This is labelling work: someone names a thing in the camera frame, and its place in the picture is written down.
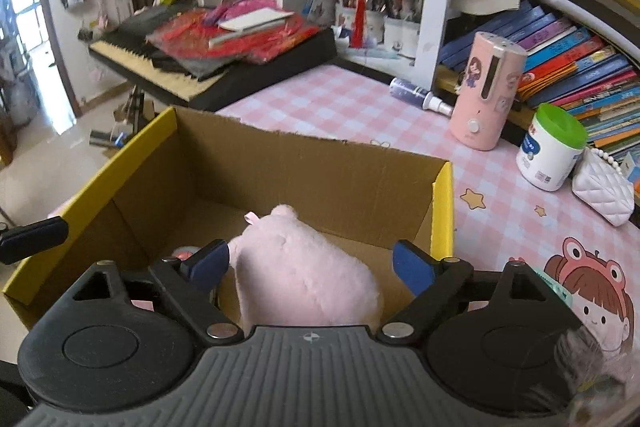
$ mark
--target pink plush toy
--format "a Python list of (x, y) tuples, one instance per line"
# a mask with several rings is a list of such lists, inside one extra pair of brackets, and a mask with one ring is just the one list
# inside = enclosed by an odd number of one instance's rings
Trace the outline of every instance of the pink plush toy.
[(378, 328), (383, 299), (369, 268), (298, 220), (286, 204), (229, 242), (242, 329), (369, 325)]

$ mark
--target white notebook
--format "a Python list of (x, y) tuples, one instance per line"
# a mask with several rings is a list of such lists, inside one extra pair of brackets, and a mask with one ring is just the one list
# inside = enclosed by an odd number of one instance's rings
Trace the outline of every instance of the white notebook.
[(220, 23), (223, 30), (229, 30), (232, 32), (240, 32), (249, 28), (255, 28), (267, 22), (277, 21), (293, 15), (293, 12), (282, 12), (274, 10), (273, 8), (260, 8), (255, 12), (245, 13), (235, 19), (229, 19)]

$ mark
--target white knob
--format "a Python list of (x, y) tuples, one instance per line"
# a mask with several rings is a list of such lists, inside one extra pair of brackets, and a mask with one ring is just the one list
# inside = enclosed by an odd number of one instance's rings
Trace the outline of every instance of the white knob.
[(472, 133), (476, 133), (480, 131), (480, 123), (478, 120), (475, 120), (475, 119), (469, 120), (468, 122), (466, 122), (466, 126), (468, 127), (469, 131)]

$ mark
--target cartoon girl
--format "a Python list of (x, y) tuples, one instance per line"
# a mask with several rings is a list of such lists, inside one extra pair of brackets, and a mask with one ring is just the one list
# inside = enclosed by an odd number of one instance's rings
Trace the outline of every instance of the cartoon girl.
[(625, 292), (625, 276), (615, 261), (604, 261), (567, 237), (562, 253), (549, 259), (545, 272), (573, 295), (572, 310), (608, 355), (626, 353), (634, 342), (634, 305)]
[(476, 82), (480, 80), (482, 74), (482, 64), (477, 57), (473, 57), (469, 61), (469, 67), (466, 72), (466, 85), (469, 87), (476, 87)]

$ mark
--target gray ribbed surface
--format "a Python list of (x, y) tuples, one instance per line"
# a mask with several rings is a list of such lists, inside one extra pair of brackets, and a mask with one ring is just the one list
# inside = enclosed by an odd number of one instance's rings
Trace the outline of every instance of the gray ribbed surface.
[(108, 415), (43, 405), (18, 427), (562, 425), (471, 409), (441, 390), (413, 351), (376, 343), (365, 328), (313, 331), (319, 338), (309, 342), (307, 328), (257, 328), (242, 344), (206, 351), (179, 388), (153, 403)]

